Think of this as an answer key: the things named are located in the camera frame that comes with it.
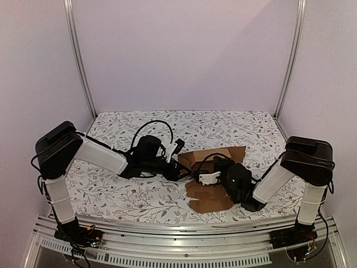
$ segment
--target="cardboard box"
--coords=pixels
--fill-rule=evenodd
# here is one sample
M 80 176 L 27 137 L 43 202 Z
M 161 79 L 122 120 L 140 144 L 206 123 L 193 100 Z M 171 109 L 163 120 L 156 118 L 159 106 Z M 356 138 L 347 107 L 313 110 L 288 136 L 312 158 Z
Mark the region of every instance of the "cardboard box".
M 236 163 L 242 163 L 245 157 L 245 147 L 227 147 L 219 149 L 186 152 L 178 155 L 178 161 L 191 169 L 196 170 L 203 159 L 213 153 L 224 154 Z M 210 157 L 202 166 L 203 170 L 213 172 L 213 157 Z M 217 212 L 230 209 L 233 202 L 228 197 L 222 185 L 206 185 L 191 181 L 185 185 L 187 197 L 194 198 L 190 201 L 190 207 L 198 213 Z

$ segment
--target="white plastic part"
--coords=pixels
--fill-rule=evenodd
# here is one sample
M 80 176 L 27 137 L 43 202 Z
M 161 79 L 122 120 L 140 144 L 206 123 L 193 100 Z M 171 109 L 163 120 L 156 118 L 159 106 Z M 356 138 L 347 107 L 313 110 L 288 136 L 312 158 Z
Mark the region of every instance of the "white plastic part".
M 85 137 L 74 159 L 83 160 L 115 174 L 121 174 L 128 165 L 126 158 L 110 149 L 103 147 Z
M 216 184 L 218 182 L 218 177 L 221 175 L 221 172 L 217 171 L 211 174 L 200 174 L 199 182 L 203 185 Z
M 55 180 L 44 180 L 51 204 L 60 223 L 65 224 L 75 219 L 75 214 L 69 199 L 69 193 L 64 176 Z
M 253 192 L 253 198 L 266 204 L 271 197 L 280 190 L 295 174 L 280 165 L 281 159 L 276 162 L 266 177 L 258 183 Z
M 327 185 L 314 186 L 310 183 L 305 184 L 305 191 L 303 192 L 302 202 L 297 216 L 298 223 L 306 225 L 313 224 L 326 187 Z
M 173 142 L 165 148 L 165 158 L 167 163 L 170 163 L 173 151 L 176 149 L 176 147 L 177 143 Z

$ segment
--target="purple wall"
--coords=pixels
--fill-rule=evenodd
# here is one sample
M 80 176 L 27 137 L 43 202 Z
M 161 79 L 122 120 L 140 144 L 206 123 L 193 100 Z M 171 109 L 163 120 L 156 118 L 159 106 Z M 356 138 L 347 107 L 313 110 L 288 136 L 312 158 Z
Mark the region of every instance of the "purple wall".
M 281 122 L 289 135 L 334 148 L 335 194 L 326 207 L 357 267 L 357 2 L 307 1 L 299 47 Z
M 273 112 L 297 1 L 74 1 L 102 111 Z
M 18 268 L 49 210 L 30 166 L 35 142 L 66 119 L 86 130 L 90 116 L 63 1 L 2 1 L 0 27 L 0 266 Z

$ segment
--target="vented metal panel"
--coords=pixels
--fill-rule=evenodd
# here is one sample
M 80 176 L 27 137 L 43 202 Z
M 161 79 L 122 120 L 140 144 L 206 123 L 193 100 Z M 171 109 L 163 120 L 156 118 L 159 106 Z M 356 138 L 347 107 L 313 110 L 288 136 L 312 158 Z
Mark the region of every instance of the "vented metal panel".
M 70 255 L 71 246 L 66 242 L 42 238 L 41 246 L 48 249 Z M 249 257 L 234 258 L 229 260 L 207 261 L 169 261 L 169 260 L 144 260 L 138 257 L 126 257 L 113 253 L 98 252 L 97 257 L 88 254 L 88 260 L 102 262 L 121 267 L 145 267 L 145 268 L 228 268 L 228 267 L 255 267 L 271 264 L 269 254 L 259 254 Z

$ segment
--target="floral tablecloth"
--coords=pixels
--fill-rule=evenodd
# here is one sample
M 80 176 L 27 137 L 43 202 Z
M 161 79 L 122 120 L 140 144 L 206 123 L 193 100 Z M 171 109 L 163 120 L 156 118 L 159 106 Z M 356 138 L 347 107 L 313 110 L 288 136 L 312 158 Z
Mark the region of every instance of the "floral tablecloth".
M 136 130 L 153 119 L 167 121 L 174 138 L 186 144 L 182 152 L 227 146 L 246 146 L 243 164 L 260 178 L 284 150 L 284 139 L 267 112 L 151 111 L 105 112 L 95 120 L 88 135 L 116 149 L 127 150 Z M 141 135 L 154 135 L 168 143 L 170 132 L 163 124 L 147 126 Z M 232 209 L 198 214 L 189 207 L 186 178 L 167 181 L 123 179 L 82 161 L 74 161 L 67 175 L 67 187 L 77 214 L 152 223 L 221 223 L 249 221 L 296 214 L 304 182 L 293 178 L 259 212 L 234 205 Z

